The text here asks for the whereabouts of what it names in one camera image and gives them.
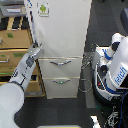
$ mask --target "floor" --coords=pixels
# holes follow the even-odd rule
[[[120,12],[127,6],[128,0],[125,2],[105,0],[104,3],[93,0],[86,39],[86,53],[91,52],[93,43],[109,46],[111,37],[116,32],[127,35],[120,21]],[[81,71],[81,79],[91,81],[90,67]],[[88,90],[90,83],[80,80],[80,88]],[[92,90],[87,93],[79,90],[76,99],[26,98],[16,123],[21,128],[36,128],[41,125],[79,125],[81,128],[92,128],[91,115],[98,117],[103,128],[106,118],[102,115],[100,104],[93,96]]]

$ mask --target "drawer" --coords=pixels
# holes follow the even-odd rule
[[[39,59],[42,78],[79,77],[82,58]]]
[[[0,31],[0,48],[28,48],[31,44],[28,30]]]
[[[0,50],[0,66],[17,66],[27,49]]]
[[[79,78],[43,79],[47,99],[76,98]]]
[[[14,70],[16,69],[16,66],[10,66],[10,67],[1,67],[0,66],[0,76],[12,76]],[[35,67],[33,75],[39,75],[37,66]]]

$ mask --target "cable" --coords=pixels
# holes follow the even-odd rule
[[[128,94],[128,90],[126,90],[126,92],[125,92],[125,94],[124,94],[124,96],[123,96],[123,98],[122,98],[122,103],[121,103],[121,116],[120,116],[120,122],[119,122],[118,128],[120,128],[120,125],[121,125],[121,121],[122,121],[122,107],[123,107],[124,98],[125,98],[125,96],[126,96],[127,94]]]
[[[87,91],[83,91],[80,87],[79,87],[79,90],[81,92],[83,92],[83,93],[89,92],[92,89],[92,82],[90,80],[87,80],[87,79],[80,79],[80,80],[88,81],[90,83],[90,86],[91,87]]]
[[[114,109],[116,107],[113,106],[113,111],[111,113],[111,115],[107,118],[105,124],[104,124],[104,128],[107,128],[106,125],[108,124],[110,127],[114,128],[114,126],[118,123],[118,112],[115,112]]]

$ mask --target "metal handle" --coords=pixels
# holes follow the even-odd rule
[[[53,82],[57,83],[57,84],[64,84],[67,83],[68,81],[70,81],[69,79],[58,79],[58,80],[53,80]]]
[[[6,61],[0,61],[0,63],[8,63],[9,62],[9,58]]]
[[[50,63],[53,63],[55,65],[65,65],[67,63],[70,63],[71,60],[66,60],[65,62],[56,62],[56,61],[51,61]]]

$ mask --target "gray drawer cabinet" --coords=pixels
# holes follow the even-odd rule
[[[30,8],[25,1],[33,39],[44,48],[39,65],[48,99],[77,97],[91,2],[31,0]]]

